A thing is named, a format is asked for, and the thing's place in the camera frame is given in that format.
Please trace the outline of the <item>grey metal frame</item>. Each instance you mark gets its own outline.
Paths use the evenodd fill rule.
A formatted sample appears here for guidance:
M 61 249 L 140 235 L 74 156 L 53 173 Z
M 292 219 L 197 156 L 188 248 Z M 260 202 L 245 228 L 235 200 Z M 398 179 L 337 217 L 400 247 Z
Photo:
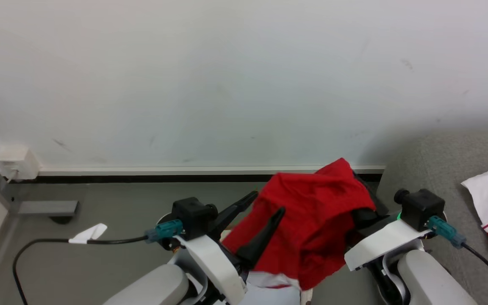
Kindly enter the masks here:
M 8 200 L 8 219 L 0 248 L 0 263 L 19 222 L 19 216 L 75 216 L 79 201 L 19 201 L 13 185 L 0 175 L 0 190 Z

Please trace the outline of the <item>white black baseboard strip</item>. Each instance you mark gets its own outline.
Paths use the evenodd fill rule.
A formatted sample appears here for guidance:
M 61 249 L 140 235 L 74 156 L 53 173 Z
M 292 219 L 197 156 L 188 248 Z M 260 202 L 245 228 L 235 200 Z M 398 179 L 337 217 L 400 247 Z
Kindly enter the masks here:
M 321 166 L 169 166 L 169 167 L 48 167 L 37 174 L 17 174 L 13 183 L 149 183 L 260 182 L 278 172 L 313 173 Z

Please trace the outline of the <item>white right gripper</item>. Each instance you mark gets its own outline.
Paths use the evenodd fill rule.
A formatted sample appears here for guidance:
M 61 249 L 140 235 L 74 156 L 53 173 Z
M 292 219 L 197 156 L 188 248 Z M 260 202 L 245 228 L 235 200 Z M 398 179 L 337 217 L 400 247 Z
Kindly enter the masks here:
M 421 239 L 433 237 L 431 230 L 418 231 L 399 218 L 402 210 L 389 213 L 372 226 L 351 230 L 346 236 L 347 251 L 344 261 L 354 272 L 369 262 L 407 245 L 422 248 Z

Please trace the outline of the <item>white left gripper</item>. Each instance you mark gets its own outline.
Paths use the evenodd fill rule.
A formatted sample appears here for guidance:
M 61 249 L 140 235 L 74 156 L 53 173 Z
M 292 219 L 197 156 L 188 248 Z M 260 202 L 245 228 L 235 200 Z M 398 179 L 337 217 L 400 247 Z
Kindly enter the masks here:
M 244 299 L 247 288 L 245 280 L 238 274 L 236 267 L 230 262 L 217 241 L 221 239 L 222 232 L 240 213 L 252 205 L 258 195 L 258 191 L 252 191 L 219 212 L 215 220 L 209 225 L 208 236 L 203 235 L 190 241 L 175 236 L 180 242 L 180 249 L 170 263 L 176 264 L 179 258 L 183 261 L 187 259 L 189 261 L 187 265 L 194 272 L 193 276 L 198 281 L 203 280 L 203 278 L 210 280 L 229 305 L 238 305 Z M 238 248 L 237 258 L 242 270 L 255 268 L 281 223 L 285 212 L 285 207 L 279 208 L 248 243 Z

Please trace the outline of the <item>white wall socket box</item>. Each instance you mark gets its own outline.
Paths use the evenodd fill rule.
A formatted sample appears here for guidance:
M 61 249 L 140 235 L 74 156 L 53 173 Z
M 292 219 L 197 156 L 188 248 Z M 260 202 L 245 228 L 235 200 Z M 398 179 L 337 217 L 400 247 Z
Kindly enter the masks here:
M 33 180 L 39 175 L 39 161 L 29 147 L 4 145 L 0 147 L 0 173 L 11 180 Z

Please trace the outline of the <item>grey fabric sofa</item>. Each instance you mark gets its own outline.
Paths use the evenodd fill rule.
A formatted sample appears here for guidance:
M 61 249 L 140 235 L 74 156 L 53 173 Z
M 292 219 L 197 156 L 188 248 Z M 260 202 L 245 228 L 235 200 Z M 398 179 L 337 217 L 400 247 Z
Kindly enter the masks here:
M 399 189 L 428 189 L 445 200 L 449 224 L 488 260 L 488 237 L 463 181 L 488 171 L 488 130 L 440 131 L 411 141 L 388 162 L 377 197 L 391 210 L 399 206 Z M 424 247 L 445 266 L 478 305 L 488 305 L 488 267 L 465 249 L 458 250 L 442 237 L 424 241 Z

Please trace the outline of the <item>white mesh garment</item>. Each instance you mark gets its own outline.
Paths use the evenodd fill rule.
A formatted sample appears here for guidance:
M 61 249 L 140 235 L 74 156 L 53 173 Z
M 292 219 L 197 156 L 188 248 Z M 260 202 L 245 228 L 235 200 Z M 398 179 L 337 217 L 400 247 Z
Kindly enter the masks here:
M 301 305 L 298 280 L 284 274 L 250 272 L 247 292 L 238 305 Z

